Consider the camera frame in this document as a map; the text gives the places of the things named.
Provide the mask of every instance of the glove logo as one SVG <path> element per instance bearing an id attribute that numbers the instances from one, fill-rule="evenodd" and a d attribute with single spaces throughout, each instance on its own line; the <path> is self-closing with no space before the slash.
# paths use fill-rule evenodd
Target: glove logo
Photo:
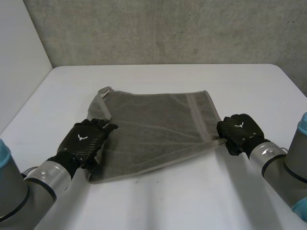
<path id="1" fill-rule="evenodd" d="M 87 139 L 88 137 L 82 138 L 82 137 L 80 137 L 80 135 L 78 134 L 78 138 L 79 138 L 79 140 L 81 141 L 81 140 Z"/>
<path id="2" fill-rule="evenodd" d="M 240 124 L 240 125 L 238 125 L 238 126 L 235 125 L 235 127 L 243 128 L 243 125 L 244 125 L 244 122 L 242 122 L 242 124 Z"/>

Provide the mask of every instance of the black band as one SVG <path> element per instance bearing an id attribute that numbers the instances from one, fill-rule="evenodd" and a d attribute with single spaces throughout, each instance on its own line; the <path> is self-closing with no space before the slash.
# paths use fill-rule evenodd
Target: black band
<path id="1" fill-rule="evenodd" d="M 47 161 L 53 161 L 62 165 L 70 174 L 71 179 L 79 168 L 78 161 L 69 152 L 58 152 L 54 157 L 50 157 Z"/>
<path id="2" fill-rule="evenodd" d="M 13 215 L 15 215 L 17 212 L 20 211 L 20 209 L 22 209 L 24 207 L 24 205 L 28 202 L 28 199 L 30 197 L 30 191 L 28 188 L 28 192 L 27 195 L 25 196 L 24 200 L 20 203 L 19 206 L 17 206 L 12 212 L 10 212 L 9 214 L 6 214 L 4 217 L 0 218 L 0 222 L 5 221 L 6 219 L 12 217 Z"/>
<path id="3" fill-rule="evenodd" d="M 270 142 L 267 139 L 264 139 L 262 137 L 254 136 L 252 138 L 249 138 L 246 140 L 246 142 L 243 145 L 243 151 L 246 153 L 248 159 L 250 157 L 251 152 L 260 144 L 264 142 Z"/>
<path id="4" fill-rule="evenodd" d="M 38 180 L 36 178 L 30 177 L 30 178 L 26 178 L 25 181 L 30 181 L 36 184 L 39 184 L 40 186 L 42 186 L 43 188 L 45 188 L 49 194 L 52 196 L 53 199 L 53 203 L 56 202 L 57 200 L 57 195 L 55 194 L 55 192 L 53 191 L 52 188 L 50 188 L 50 186 L 48 184 L 46 184 L 45 182 L 42 182 L 41 180 Z"/>
<path id="5" fill-rule="evenodd" d="M 286 154 L 280 154 L 280 155 L 276 155 L 275 157 L 272 157 L 271 159 L 269 159 L 265 164 L 264 166 L 262 167 L 262 170 L 261 170 L 261 175 L 264 177 L 264 172 L 265 170 L 267 169 L 267 167 L 276 159 L 279 159 L 281 157 L 286 157 Z"/>
<path id="6" fill-rule="evenodd" d="M 288 166 L 286 165 L 285 162 L 283 163 L 283 166 L 284 166 L 284 169 L 287 171 L 287 173 L 289 173 L 291 176 L 298 179 L 299 181 L 307 184 L 307 179 L 305 179 L 304 177 L 301 177 L 301 176 L 297 175 L 295 172 L 291 171 L 291 169 L 288 168 Z"/>

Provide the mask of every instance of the black carbon fiber glove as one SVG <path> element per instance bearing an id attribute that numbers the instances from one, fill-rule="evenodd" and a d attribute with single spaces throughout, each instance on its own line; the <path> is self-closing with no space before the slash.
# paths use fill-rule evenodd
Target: black carbon fiber glove
<path id="1" fill-rule="evenodd" d="M 58 148 L 58 153 L 70 153 L 79 167 L 91 170 L 97 166 L 95 156 L 117 125 L 108 120 L 84 120 L 73 126 Z"/>
<path id="2" fill-rule="evenodd" d="M 257 143 L 258 139 L 260 139 L 260 142 L 265 140 L 261 128 L 247 114 L 235 114 L 231 117 L 225 117 L 223 121 L 217 123 L 216 129 L 220 138 L 227 140 L 226 148 L 230 155 L 233 156 L 245 151 L 244 146 L 246 146 L 247 141 L 253 140 L 252 142 Z"/>

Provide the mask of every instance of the table surface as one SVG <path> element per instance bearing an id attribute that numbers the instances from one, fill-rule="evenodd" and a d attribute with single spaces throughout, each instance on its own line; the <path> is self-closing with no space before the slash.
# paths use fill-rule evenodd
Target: table surface
<path id="1" fill-rule="evenodd" d="M 274 65 L 58 67 L 2 133 L 21 171 L 56 153 L 103 87 L 130 93 L 207 90 L 221 118 L 246 113 L 288 148 L 307 98 Z M 88 184 L 77 171 L 37 229 L 307 229 L 247 157 L 225 148 L 137 177 Z"/>

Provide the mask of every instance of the gray mesh fabric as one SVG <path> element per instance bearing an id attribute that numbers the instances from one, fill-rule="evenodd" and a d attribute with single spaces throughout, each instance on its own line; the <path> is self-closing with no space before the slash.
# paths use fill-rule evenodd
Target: gray mesh fabric
<path id="1" fill-rule="evenodd" d="M 119 128 L 105 143 L 90 182 L 138 175 L 205 153 L 224 143 L 220 120 L 206 91 L 142 94 L 101 89 L 88 118 L 110 118 Z"/>

